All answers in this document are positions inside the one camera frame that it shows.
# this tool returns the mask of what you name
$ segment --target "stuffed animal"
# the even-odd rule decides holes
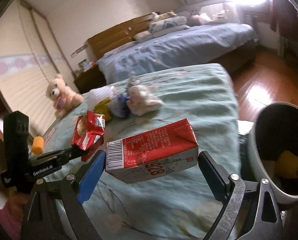
[[[71,109],[83,102],[83,96],[66,86],[62,75],[57,74],[49,83],[46,96],[54,102],[55,116],[62,119]]]

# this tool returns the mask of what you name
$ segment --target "orange sponge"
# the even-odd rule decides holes
[[[34,154],[41,154],[44,150],[44,139],[40,136],[34,138],[32,143],[31,152]]]

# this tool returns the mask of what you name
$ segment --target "blue gripper pad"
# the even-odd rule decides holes
[[[96,157],[96,160],[94,160],[94,162],[91,164],[89,170],[86,172],[86,174],[79,183],[77,200],[80,204],[90,199],[102,175],[102,172],[105,169],[106,153],[104,151],[99,152],[100,153]]]

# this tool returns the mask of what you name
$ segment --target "green bedsheet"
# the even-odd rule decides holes
[[[219,64],[173,68],[139,76],[144,85],[155,85],[155,95],[165,105],[142,117],[114,118],[106,123],[105,142],[110,142],[170,122],[187,118],[199,143],[229,173],[240,171],[238,153],[238,107],[231,79]],[[124,92],[126,80],[113,84]],[[45,151],[70,147],[85,102],[58,124]],[[60,171],[46,177],[58,180],[75,173],[83,163],[70,161]],[[203,237],[217,217],[217,202],[198,166],[158,179],[125,184],[103,173],[90,200],[83,204],[100,236],[106,239],[187,239]],[[71,229],[62,216],[67,233]]]

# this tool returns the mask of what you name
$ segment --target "wooden cabinet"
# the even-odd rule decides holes
[[[86,72],[75,78],[74,83],[81,94],[89,92],[91,89],[100,88],[106,85],[106,79],[99,70],[98,65],[93,66]]]

